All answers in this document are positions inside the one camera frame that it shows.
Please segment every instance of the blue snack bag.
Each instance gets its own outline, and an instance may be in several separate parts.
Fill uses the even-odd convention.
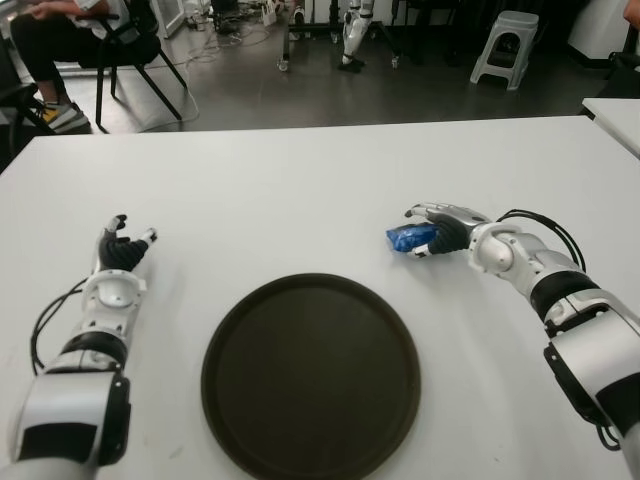
[[[408,253],[436,238],[438,227],[430,223],[403,225],[387,230],[387,238],[396,252]]]

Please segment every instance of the white shirt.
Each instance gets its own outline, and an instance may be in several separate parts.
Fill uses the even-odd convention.
[[[99,1],[100,0],[74,0],[76,5],[85,11],[95,7]],[[106,2],[109,4],[109,14],[118,15],[119,17],[118,20],[107,20],[107,23],[109,23],[111,28],[115,30],[129,21],[129,9],[124,4],[124,0],[106,0]],[[70,15],[69,18],[79,28],[90,28],[93,34],[98,38],[104,38],[107,36],[107,31],[100,22],[96,22],[95,20],[82,20],[76,18],[74,15]],[[131,29],[128,32],[123,33],[120,38],[124,43],[131,43],[137,38],[136,30]]]

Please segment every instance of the black tray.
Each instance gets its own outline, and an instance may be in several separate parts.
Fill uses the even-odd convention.
[[[244,298],[202,369],[215,437],[266,480],[366,476],[402,443],[419,401],[418,356],[398,315],[333,275],[281,278]]]

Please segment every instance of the gray floor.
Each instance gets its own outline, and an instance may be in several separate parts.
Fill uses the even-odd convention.
[[[403,58],[400,68],[393,70],[386,44],[367,39],[359,55],[368,63],[365,70],[357,75],[340,72],[335,66],[341,46],[319,38],[293,44],[290,71],[281,73],[276,68],[281,25],[270,28],[267,38],[262,25],[251,28],[240,46],[188,63],[193,99],[167,68],[149,70],[185,119],[196,116],[195,100],[197,119],[155,128],[173,117],[139,74],[129,70],[119,77],[120,101],[109,96],[105,85],[103,125],[111,133],[122,133],[572,115],[584,97],[595,95],[604,85],[602,70],[585,69],[562,53],[540,53],[531,58],[517,92],[506,92],[505,83],[487,77],[474,86],[469,76],[475,58],[463,55],[462,66],[446,66],[441,55],[444,45],[437,35],[427,42],[425,64],[420,67]],[[182,28],[166,42],[165,51],[185,74],[189,55],[208,38],[208,31]],[[93,119],[95,74],[66,73],[65,78],[71,97]]]

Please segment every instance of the sneaker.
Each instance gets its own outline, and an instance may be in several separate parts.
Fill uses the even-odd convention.
[[[89,124],[89,119],[82,113],[82,110],[78,108],[78,106],[73,103],[72,110],[74,112],[74,116],[67,120],[66,123],[63,123],[59,127],[55,128],[54,131],[56,133],[64,133],[69,130],[73,130],[74,128],[80,128]]]
[[[39,108],[40,118],[56,133],[66,132],[89,123],[78,106],[58,105],[57,103],[44,103]]]

